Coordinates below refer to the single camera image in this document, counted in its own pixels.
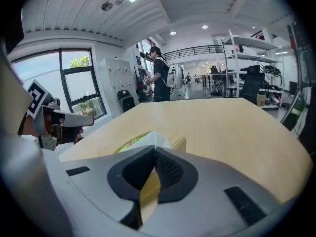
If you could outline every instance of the wooden table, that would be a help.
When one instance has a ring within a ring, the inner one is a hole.
[[[186,137],[188,153],[229,164],[281,203],[301,192],[313,167],[291,132],[242,98],[142,103],[75,144],[60,160],[106,156],[152,130],[167,136],[171,145]]]

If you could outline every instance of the window frame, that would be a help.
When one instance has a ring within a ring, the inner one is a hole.
[[[63,70],[63,64],[62,64],[62,53],[63,51],[87,51],[90,53],[90,61],[91,61],[91,66],[87,66],[87,67],[76,67],[76,68],[69,68],[69,69],[64,69]],[[61,77],[61,83],[63,86],[63,90],[64,90],[64,94],[65,94],[65,98],[69,107],[69,110],[71,113],[74,113],[74,110],[72,108],[72,106],[83,103],[85,101],[88,101],[92,98],[96,98],[99,97],[100,100],[100,104],[101,104],[101,109],[103,114],[100,115],[99,117],[95,118],[98,119],[104,115],[107,114],[107,111],[105,109],[101,94],[100,94],[100,90],[98,87],[98,83],[96,80],[96,76],[95,76],[95,72],[94,72],[94,66],[93,66],[93,59],[92,59],[92,50],[91,48],[59,48],[59,49],[53,49],[53,50],[48,50],[48,51],[41,51],[41,52],[37,52],[37,53],[33,53],[33,54],[29,54],[23,57],[20,57],[18,59],[12,60],[11,63],[16,63],[16,62],[21,62],[36,56],[40,56],[40,55],[45,55],[45,54],[50,54],[50,53],[59,53],[59,71],[60,71],[60,77]],[[92,81],[93,81],[93,85],[95,88],[95,92],[94,94],[91,94],[89,96],[84,96],[80,99],[76,99],[74,101],[71,101],[70,99],[70,95],[69,95],[69,90],[67,87],[67,83],[66,83],[66,75],[70,75],[70,74],[75,74],[75,73],[81,73],[81,72],[91,72],[91,76],[92,76]]]

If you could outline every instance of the floor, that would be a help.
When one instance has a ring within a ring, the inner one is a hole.
[[[175,90],[170,96],[170,100],[186,100],[186,99],[212,99],[220,98],[221,96],[210,95],[210,88],[207,89],[203,87],[202,83],[198,84],[186,84],[186,88],[181,88],[180,90]],[[281,121],[286,113],[285,108],[278,109],[266,109],[267,113],[272,115],[278,121]]]

